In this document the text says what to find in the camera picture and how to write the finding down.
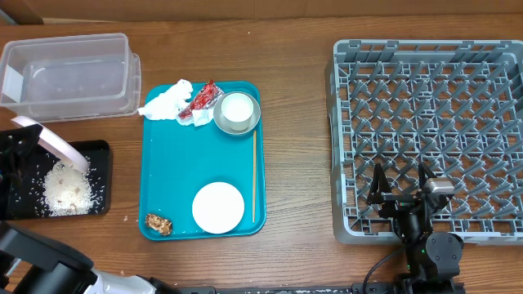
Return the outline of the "wooden chopstick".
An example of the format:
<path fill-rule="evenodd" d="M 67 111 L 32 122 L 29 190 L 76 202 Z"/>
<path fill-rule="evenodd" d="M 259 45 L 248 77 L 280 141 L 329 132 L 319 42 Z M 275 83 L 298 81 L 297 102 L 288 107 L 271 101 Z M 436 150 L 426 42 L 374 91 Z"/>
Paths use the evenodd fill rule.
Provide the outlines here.
<path fill-rule="evenodd" d="M 253 131 L 253 193 L 252 193 L 252 222 L 256 221 L 257 201 L 257 131 Z"/>

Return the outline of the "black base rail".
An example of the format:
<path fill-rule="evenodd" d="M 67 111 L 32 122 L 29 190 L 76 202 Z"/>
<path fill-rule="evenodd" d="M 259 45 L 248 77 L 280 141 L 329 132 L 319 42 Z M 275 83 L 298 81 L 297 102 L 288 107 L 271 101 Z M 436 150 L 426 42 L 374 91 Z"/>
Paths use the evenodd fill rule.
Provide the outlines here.
<path fill-rule="evenodd" d="M 215 287 L 179 287 L 183 294 L 362 294 L 363 283 L 354 283 L 349 287 L 247 287 L 247 288 L 215 288 Z M 407 293 L 401 291 L 394 283 L 368 283 L 368 294 L 397 294 Z M 429 290 L 426 287 L 414 290 L 412 293 L 459 293 L 466 290 L 462 284 L 456 284 L 455 290 L 437 288 Z"/>

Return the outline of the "red snack wrapper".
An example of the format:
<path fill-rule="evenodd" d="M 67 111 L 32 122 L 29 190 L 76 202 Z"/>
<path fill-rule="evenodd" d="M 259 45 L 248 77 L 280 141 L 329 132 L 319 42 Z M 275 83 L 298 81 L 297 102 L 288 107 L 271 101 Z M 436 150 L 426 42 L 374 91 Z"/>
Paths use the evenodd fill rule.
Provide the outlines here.
<path fill-rule="evenodd" d="M 187 126 L 193 124 L 192 111 L 194 109 L 213 108 L 225 92 L 213 81 L 206 83 L 195 98 L 177 115 L 177 121 Z"/>

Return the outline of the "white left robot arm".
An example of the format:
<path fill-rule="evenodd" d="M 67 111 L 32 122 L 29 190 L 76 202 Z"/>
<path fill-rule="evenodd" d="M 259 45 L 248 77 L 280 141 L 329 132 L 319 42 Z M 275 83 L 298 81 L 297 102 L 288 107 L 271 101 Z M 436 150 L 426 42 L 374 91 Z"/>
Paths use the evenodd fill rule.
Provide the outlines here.
<path fill-rule="evenodd" d="M 25 159 L 38 145 L 40 125 L 1 132 L 1 195 L 21 184 Z M 155 293 L 182 294 L 156 278 L 97 274 L 81 252 L 56 240 L 1 221 L 1 292 L 8 293 L 12 270 L 21 261 L 32 265 L 14 293 Z"/>

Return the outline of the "brown food scrap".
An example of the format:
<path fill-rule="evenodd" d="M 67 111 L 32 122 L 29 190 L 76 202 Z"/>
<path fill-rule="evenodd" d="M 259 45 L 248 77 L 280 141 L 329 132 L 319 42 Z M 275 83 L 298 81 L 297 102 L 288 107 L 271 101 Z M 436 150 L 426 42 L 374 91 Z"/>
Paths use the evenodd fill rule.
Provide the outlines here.
<path fill-rule="evenodd" d="M 169 219 L 152 213 L 146 215 L 145 225 L 162 236 L 168 236 L 173 231 L 172 222 Z"/>

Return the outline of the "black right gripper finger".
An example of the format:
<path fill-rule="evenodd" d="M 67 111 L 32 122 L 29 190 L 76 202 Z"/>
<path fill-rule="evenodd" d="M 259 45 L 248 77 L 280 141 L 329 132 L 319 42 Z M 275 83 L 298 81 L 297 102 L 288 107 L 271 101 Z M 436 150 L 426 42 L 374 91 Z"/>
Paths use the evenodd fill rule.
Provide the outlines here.
<path fill-rule="evenodd" d="M 370 185 L 367 204 L 382 204 L 391 200 L 391 187 L 383 171 L 382 165 L 377 163 L 373 170 L 373 180 Z"/>
<path fill-rule="evenodd" d="M 431 188 L 427 184 L 432 178 L 436 178 L 436 175 L 431 171 L 426 163 L 420 162 L 418 164 L 418 178 L 419 178 L 419 189 L 425 192 L 431 192 Z"/>

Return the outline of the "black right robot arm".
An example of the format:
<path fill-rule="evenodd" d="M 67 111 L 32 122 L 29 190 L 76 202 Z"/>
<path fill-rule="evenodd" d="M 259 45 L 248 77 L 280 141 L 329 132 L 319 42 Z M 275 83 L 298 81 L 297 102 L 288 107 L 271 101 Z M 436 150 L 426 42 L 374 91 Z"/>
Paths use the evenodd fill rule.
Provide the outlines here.
<path fill-rule="evenodd" d="M 363 293 L 464 293 L 453 278 L 460 273 L 464 241 L 456 234 L 436 232 L 430 216 L 445 208 L 454 196 L 454 186 L 446 177 L 418 165 L 419 189 L 413 194 L 394 194 L 381 164 L 373 171 L 367 203 L 377 204 L 381 218 L 392 219 L 392 229 L 401 248 L 382 258 L 366 274 Z M 392 283 L 371 283 L 373 272 L 393 256 L 403 253 L 408 272 L 398 274 Z"/>

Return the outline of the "grey saucer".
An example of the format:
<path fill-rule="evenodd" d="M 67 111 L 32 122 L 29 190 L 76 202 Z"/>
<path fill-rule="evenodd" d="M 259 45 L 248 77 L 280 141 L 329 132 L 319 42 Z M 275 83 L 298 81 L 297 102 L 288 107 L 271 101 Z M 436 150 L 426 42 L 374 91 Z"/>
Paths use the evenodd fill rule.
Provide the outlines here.
<path fill-rule="evenodd" d="M 245 129 L 243 131 L 234 131 L 230 127 L 228 127 L 226 125 L 226 120 L 223 118 L 223 116 L 221 114 L 221 103 L 222 103 L 223 99 L 226 97 L 226 95 L 228 95 L 228 94 L 230 94 L 230 93 L 226 93 L 222 98 L 220 98 L 218 100 L 218 102 L 214 106 L 214 110 L 213 110 L 214 121 L 215 121 L 216 125 L 222 131 L 224 131 L 225 133 L 230 134 L 232 136 L 242 136 L 244 134 L 247 134 L 248 132 L 252 131 L 255 128 L 255 126 L 261 120 L 261 108 L 260 108 L 260 105 L 258 104 L 257 100 L 253 96 L 251 96 L 248 93 L 244 93 L 244 94 L 247 94 L 251 98 L 251 100 L 253 101 L 254 112 L 253 112 L 250 124 L 249 124 L 247 129 Z"/>

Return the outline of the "small white plate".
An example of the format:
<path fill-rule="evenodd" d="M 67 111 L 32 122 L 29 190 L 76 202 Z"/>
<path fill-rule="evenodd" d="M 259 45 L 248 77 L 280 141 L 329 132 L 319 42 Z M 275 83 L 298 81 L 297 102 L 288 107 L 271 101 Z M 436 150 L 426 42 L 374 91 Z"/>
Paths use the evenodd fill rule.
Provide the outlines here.
<path fill-rule="evenodd" d="M 192 216 L 197 226 L 210 234 L 224 234 L 242 220 L 245 203 L 242 194 L 226 182 L 205 185 L 194 196 Z"/>

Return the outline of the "white napkin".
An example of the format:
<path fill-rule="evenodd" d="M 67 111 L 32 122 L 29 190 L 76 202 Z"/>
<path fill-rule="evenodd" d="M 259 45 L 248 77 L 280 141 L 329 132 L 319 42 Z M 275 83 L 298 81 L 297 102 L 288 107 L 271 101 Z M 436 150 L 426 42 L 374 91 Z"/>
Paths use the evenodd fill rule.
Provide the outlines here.
<path fill-rule="evenodd" d="M 180 79 L 175 85 L 160 93 L 150 102 L 138 109 L 138 114 L 149 120 L 175 120 L 185 109 L 191 98 L 193 87 L 191 82 Z"/>

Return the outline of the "grey dishwasher rack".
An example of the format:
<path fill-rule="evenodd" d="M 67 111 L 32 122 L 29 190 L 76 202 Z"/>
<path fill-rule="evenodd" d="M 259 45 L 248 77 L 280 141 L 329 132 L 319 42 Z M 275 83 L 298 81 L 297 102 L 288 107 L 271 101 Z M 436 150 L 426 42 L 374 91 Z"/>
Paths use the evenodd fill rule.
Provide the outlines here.
<path fill-rule="evenodd" d="M 374 166 L 395 193 L 412 194 L 425 163 L 454 185 L 435 229 L 521 244 L 520 41 L 340 40 L 325 76 L 337 241 L 394 243 L 391 220 L 367 202 Z"/>

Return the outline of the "large white plate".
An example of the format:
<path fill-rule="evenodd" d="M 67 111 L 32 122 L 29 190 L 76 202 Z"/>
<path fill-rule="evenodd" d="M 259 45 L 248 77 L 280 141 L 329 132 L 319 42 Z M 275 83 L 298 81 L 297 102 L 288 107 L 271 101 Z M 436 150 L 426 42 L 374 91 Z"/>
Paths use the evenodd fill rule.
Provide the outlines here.
<path fill-rule="evenodd" d="M 61 139 L 58 135 L 44 127 L 42 124 L 25 116 L 14 117 L 11 121 L 18 127 L 41 127 L 42 130 L 38 139 L 38 144 L 40 146 L 60 159 L 64 165 L 68 165 L 81 173 L 88 172 L 88 161 L 72 145 Z"/>

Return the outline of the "small white paper piece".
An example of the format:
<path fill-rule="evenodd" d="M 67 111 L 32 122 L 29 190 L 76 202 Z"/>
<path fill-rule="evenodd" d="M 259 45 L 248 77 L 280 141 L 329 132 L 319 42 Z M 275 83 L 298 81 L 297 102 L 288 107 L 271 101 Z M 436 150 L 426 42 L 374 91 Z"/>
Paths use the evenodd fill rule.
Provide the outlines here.
<path fill-rule="evenodd" d="M 210 109 L 194 109 L 192 111 L 193 124 L 200 127 L 210 123 L 213 120 L 213 108 Z"/>

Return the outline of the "clear plastic bin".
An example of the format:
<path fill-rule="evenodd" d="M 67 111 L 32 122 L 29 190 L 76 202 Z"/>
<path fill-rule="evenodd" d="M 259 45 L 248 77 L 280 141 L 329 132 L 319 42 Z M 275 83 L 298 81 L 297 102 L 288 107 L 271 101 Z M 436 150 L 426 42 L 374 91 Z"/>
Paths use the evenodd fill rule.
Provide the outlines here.
<path fill-rule="evenodd" d="M 136 114 L 141 63 L 123 33 L 8 42 L 1 106 L 39 123 Z"/>

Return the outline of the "teal serving tray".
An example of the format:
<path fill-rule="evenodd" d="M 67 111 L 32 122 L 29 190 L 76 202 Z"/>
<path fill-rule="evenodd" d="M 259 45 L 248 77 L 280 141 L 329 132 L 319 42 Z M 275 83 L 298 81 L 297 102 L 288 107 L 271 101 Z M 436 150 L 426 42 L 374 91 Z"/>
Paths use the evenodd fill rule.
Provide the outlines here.
<path fill-rule="evenodd" d="M 253 131 L 257 131 L 256 221 L 252 222 Z M 245 211 L 228 236 L 257 233 L 266 223 L 266 178 L 263 128 L 259 122 L 242 136 L 222 131 L 215 122 L 201 127 L 175 120 L 144 121 L 138 226 L 149 240 L 161 242 L 210 238 L 192 216 L 194 196 L 205 185 L 223 181 L 244 197 Z M 164 237 L 145 225 L 147 214 L 172 222 Z"/>

